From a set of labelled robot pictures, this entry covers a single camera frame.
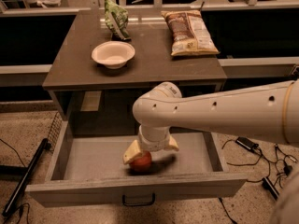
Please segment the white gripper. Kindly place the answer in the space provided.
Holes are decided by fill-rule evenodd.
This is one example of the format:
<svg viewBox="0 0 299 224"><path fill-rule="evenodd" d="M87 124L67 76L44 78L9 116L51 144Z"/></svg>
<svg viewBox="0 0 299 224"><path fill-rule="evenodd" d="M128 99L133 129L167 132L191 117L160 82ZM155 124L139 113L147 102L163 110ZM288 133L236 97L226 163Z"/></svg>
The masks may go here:
<svg viewBox="0 0 299 224"><path fill-rule="evenodd" d="M130 164L137 158L140 158L143 153L141 147L149 152L156 152L162 149L179 151L178 143L173 136L170 136L168 127L140 125L138 141L135 140L125 150L122 157L124 164Z"/></svg>

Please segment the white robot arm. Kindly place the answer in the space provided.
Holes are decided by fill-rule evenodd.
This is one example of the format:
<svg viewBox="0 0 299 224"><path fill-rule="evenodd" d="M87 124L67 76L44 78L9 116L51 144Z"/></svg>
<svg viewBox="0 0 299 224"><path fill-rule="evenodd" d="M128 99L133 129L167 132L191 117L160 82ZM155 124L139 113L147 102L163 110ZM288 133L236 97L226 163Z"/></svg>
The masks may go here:
<svg viewBox="0 0 299 224"><path fill-rule="evenodd" d="M126 149L130 164L145 152L177 150L169 129L180 127L299 147L299 81L184 98L163 82L133 104L138 138Z"/></svg>

